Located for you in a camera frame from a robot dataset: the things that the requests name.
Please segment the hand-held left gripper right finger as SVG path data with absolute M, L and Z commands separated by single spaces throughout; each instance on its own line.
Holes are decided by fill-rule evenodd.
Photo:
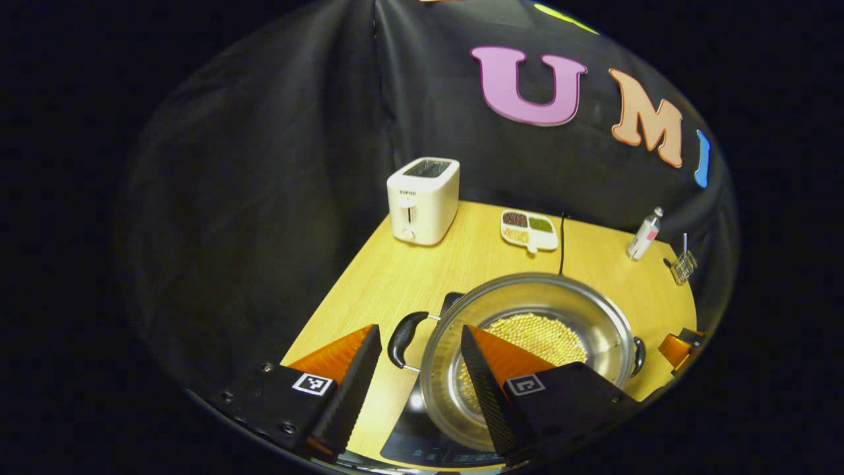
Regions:
M 495 453 L 508 466 L 567 456 L 641 410 L 587 364 L 551 365 L 472 325 L 462 328 L 461 350 Z

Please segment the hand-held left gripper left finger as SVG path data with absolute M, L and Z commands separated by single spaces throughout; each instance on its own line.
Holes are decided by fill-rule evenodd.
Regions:
M 335 462 L 346 451 L 382 353 L 367 325 L 287 365 L 262 363 L 212 392 L 237 427 L 295 456 Z

